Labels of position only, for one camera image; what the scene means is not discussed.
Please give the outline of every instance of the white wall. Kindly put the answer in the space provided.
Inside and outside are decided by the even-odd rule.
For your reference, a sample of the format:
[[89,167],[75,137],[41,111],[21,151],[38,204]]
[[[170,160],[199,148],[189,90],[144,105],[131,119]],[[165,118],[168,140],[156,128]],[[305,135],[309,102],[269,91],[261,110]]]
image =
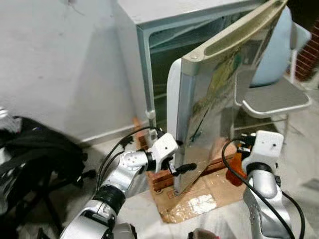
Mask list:
[[112,0],[65,1],[1,1],[0,105],[78,139],[131,125]]

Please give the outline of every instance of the silver robot arm segment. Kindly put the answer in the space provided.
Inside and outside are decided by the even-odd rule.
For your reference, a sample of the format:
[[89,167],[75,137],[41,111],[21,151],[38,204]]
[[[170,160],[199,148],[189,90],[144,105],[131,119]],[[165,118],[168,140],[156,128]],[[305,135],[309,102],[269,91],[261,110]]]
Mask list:
[[[284,137],[275,132],[258,131],[249,157],[242,162],[248,182],[276,209],[291,228],[290,216],[282,202],[282,191],[276,183],[275,173]],[[254,239],[290,238],[276,215],[249,188],[244,201],[250,211]]]
[[134,178],[144,171],[159,172],[163,161],[172,156],[178,145],[169,133],[160,137],[153,146],[144,151],[126,151],[119,164],[104,180],[77,217],[66,227],[61,239],[134,239],[136,233],[129,224],[116,224],[125,195]]

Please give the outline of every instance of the cardboard box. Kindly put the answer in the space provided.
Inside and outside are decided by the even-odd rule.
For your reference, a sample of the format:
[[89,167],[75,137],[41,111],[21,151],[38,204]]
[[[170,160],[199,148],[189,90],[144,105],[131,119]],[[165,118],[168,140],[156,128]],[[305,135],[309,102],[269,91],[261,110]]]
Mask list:
[[180,196],[173,186],[160,192],[151,190],[159,214],[165,223],[179,223],[243,198],[245,185],[233,186],[226,178],[227,169],[201,176]]

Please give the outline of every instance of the metal cabinet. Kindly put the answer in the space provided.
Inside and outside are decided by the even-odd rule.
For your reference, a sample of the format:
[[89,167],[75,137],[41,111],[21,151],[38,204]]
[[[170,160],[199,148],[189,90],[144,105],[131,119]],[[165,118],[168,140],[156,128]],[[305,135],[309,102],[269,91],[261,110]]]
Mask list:
[[171,64],[263,2],[265,1],[114,2],[114,17],[133,105],[141,122],[166,128],[166,83]]

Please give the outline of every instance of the black bag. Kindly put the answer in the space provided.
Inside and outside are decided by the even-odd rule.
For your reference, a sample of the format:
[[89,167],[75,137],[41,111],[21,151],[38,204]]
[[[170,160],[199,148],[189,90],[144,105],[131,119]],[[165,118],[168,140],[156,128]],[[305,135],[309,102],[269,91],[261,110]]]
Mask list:
[[15,172],[6,197],[9,210],[52,171],[60,179],[76,182],[87,159],[87,154],[67,137],[28,118],[22,118],[20,133],[0,131],[0,147],[12,157],[0,165],[0,176]]

